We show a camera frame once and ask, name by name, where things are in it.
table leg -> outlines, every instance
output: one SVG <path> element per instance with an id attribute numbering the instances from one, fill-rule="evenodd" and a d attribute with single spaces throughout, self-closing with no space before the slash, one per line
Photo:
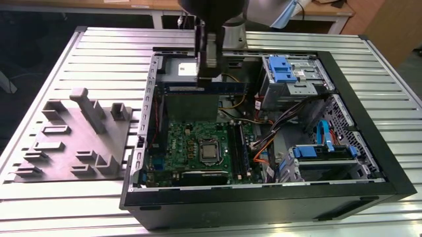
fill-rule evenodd
<path id="1" fill-rule="evenodd" d="M 348 19 L 349 19 L 349 16 L 338 16 L 337 17 L 337 20 L 333 23 L 332 28 L 329 30 L 329 34 L 340 35 L 342 33 Z"/>
<path id="2" fill-rule="evenodd" d="M 163 29 L 163 11 L 153 10 L 151 11 L 153 22 L 154 22 L 154 29 L 162 30 Z"/>

green motherboard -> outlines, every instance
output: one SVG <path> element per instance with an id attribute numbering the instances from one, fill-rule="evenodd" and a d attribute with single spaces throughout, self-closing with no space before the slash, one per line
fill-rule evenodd
<path id="1" fill-rule="evenodd" d="M 227 184 L 249 184 L 259 180 L 253 174 L 237 178 L 233 174 L 233 151 L 230 146 L 229 123 L 171 122 L 169 125 L 167 151 L 163 156 L 151 157 L 153 167 L 159 171 L 149 174 L 157 187 L 171 186 L 171 181 L 183 171 L 225 171 L 229 173 Z M 246 144 L 255 140 L 251 124 L 243 124 Z"/>

cpu socket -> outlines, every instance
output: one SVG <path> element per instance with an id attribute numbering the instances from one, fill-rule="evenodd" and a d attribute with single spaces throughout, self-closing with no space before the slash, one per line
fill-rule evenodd
<path id="1" fill-rule="evenodd" d="M 199 161 L 205 165 L 215 165 L 221 161 L 219 157 L 219 144 L 218 140 L 214 138 L 199 139 Z"/>

aluminum table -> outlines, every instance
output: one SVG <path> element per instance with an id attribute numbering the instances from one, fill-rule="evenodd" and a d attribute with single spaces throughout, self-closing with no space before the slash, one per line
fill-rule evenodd
<path id="1" fill-rule="evenodd" d="M 23 154 L 46 120 L 48 99 L 66 106 L 74 87 L 103 107 L 134 108 L 126 160 L 137 144 L 154 46 L 190 47 L 193 31 L 79 27 L 0 157 L 0 234 L 7 236 L 151 235 L 119 209 L 122 181 L 14 183 Z M 173 230 L 182 236 L 418 236 L 422 233 L 422 102 L 373 43 L 357 36 L 247 32 L 249 48 L 330 51 L 418 194 L 341 221 Z"/>

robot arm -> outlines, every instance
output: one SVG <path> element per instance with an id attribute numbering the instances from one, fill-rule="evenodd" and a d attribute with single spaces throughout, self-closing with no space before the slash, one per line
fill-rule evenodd
<path id="1" fill-rule="evenodd" d="M 243 13 L 249 20 L 284 28 L 298 0 L 178 0 L 195 15 L 198 86 L 206 87 L 222 71 L 223 24 Z"/>
<path id="2" fill-rule="evenodd" d="M 223 24 L 243 12 L 246 0 L 179 0 L 195 18 L 198 86 L 205 87 L 222 71 Z"/>

